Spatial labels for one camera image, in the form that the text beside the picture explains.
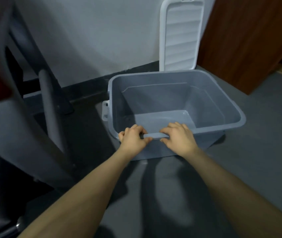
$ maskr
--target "hand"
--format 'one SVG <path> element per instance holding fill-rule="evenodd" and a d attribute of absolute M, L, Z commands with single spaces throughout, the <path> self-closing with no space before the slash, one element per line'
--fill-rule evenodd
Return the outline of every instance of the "hand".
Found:
<path fill-rule="evenodd" d="M 140 133 L 147 134 L 147 131 L 137 124 L 131 128 L 126 128 L 125 131 L 119 133 L 119 140 L 121 145 L 118 149 L 127 155 L 130 159 L 134 158 L 139 152 L 141 152 L 153 138 L 147 137 L 140 138 Z"/>
<path fill-rule="evenodd" d="M 170 136 L 170 139 L 162 138 L 160 141 L 183 158 L 186 158 L 199 149 L 192 131 L 190 131 L 186 124 L 180 124 L 178 122 L 169 123 L 169 125 L 166 128 L 162 128 L 160 132 Z"/>

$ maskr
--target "black baseboard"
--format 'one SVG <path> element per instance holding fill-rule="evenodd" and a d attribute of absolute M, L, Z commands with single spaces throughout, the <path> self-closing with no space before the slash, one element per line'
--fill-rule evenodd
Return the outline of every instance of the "black baseboard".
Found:
<path fill-rule="evenodd" d="M 142 66 L 124 70 L 121 72 L 105 75 L 99 78 L 94 78 L 81 83 L 76 83 L 63 87 L 69 101 L 74 101 L 90 96 L 94 96 L 108 90 L 109 80 L 119 74 L 145 73 L 159 71 L 159 61 L 151 62 Z M 30 108 L 32 114 L 43 112 L 42 95 L 38 94 L 32 97 L 24 98 L 26 105 Z"/>

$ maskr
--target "forearm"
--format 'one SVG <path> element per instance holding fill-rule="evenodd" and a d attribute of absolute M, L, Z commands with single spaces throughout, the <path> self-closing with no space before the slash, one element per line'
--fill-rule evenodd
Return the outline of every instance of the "forearm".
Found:
<path fill-rule="evenodd" d="M 19 236 L 92 237 L 130 157 L 117 151 L 41 214 Z"/>
<path fill-rule="evenodd" d="M 282 212 L 202 150 L 185 157 L 241 237 L 282 237 Z"/>

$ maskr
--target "white wall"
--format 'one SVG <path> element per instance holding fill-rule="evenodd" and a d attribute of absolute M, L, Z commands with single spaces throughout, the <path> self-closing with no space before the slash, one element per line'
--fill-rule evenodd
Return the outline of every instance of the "white wall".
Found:
<path fill-rule="evenodd" d="M 62 87 L 159 59 L 163 0 L 15 1 Z M 213 3 L 205 0 L 203 29 Z M 17 58 L 26 78 L 35 78 Z"/>

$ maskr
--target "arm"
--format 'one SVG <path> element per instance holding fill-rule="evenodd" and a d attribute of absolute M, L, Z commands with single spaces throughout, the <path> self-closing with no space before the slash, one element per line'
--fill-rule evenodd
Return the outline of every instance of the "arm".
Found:
<path fill-rule="evenodd" d="M 240 237 L 282 237 L 282 212 L 199 149 L 185 124 L 170 123 L 160 132 L 170 136 L 161 141 L 199 173 Z"/>
<path fill-rule="evenodd" d="M 152 140 L 142 126 L 119 133 L 119 149 L 32 222 L 19 238 L 93 237 L 118 178 L 128 162 Z"/>

